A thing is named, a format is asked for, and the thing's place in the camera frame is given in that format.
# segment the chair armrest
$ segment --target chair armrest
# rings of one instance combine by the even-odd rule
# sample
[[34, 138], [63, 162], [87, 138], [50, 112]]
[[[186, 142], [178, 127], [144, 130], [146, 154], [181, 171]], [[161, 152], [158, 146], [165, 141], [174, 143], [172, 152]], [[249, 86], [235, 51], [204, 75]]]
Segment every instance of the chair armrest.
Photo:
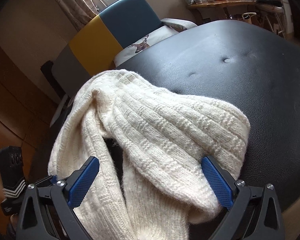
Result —
[[161, 20], [164, 25], [173, 27], [173, 28], [178, 28], [183, 31], [191, 29], [193, 27], [197, 27], [197, 25], [193, 22], [186, 21], [186, 20], [179, 20], [179, 19], [169, 19], [165, 18]]

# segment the white knit sweater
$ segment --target white knit sweater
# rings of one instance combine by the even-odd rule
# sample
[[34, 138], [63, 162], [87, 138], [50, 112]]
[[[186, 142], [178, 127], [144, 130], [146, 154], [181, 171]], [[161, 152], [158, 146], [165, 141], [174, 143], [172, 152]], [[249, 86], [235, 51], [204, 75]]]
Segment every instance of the white knit sweater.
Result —
[[[235, 106], [178, 95], [127, 70], [105, 71], [78, 92], [54, 144], [49, 174], [69, 176], [89, 156], [100, 171], [75, 213], [100, 240], [187, 240], [188, 221], [214, 218], [220, 206], [201, 171], [213, 155], [237, 178], [250, 125]], [[103, 138], [122, 147], [122, 196]]]

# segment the leather surface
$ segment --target leather surface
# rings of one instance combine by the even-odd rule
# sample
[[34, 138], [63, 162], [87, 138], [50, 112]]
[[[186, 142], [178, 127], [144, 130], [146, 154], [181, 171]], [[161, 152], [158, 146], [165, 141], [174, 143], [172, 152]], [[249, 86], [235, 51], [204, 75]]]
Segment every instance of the leather surface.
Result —
[[252, 186], [274, 184], [282, 211], [300, 196], [299, 47], [254, 25], [223, 20], [165, 39], [118, 68], [175, 93], [240, 108], [251, 124], [240, 178]]

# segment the wooden floor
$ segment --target wooden floor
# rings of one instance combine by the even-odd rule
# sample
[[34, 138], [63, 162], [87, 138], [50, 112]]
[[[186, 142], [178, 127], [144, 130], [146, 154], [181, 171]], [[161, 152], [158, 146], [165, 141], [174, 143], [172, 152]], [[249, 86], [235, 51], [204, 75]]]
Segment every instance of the wooden floor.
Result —
[[[32, 156], [49, 129], [56, 107], [0, 48], [0, 148], [9, 145], [22, 148], [26, 177]], [[3, 199], [0, 177], [0, 202]], [[0, 208], [0, 232], [3, 234], [8, 219]]]

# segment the deer print pillow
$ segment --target deer print pillow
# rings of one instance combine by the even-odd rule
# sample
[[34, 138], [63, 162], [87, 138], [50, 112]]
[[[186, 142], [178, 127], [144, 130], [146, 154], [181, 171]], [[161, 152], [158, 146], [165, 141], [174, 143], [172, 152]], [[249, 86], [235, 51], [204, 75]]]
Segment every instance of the deer print pillow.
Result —
[[162, 26], [161, 28], [149, 33], [142, 39], [134, 42], [130, 46], [120, 51], [117, 54], [117, 56], [114, 57], [115, 66], [119, 66], [129, 58], [132, 58], [134, 55], [138, 54], [139, 52], [142, 52], [143, 50], [158, 43], [159, 41], [162, 41], [177, 33], [178, 32], [176, 30], [172, 29], [169, 26]]

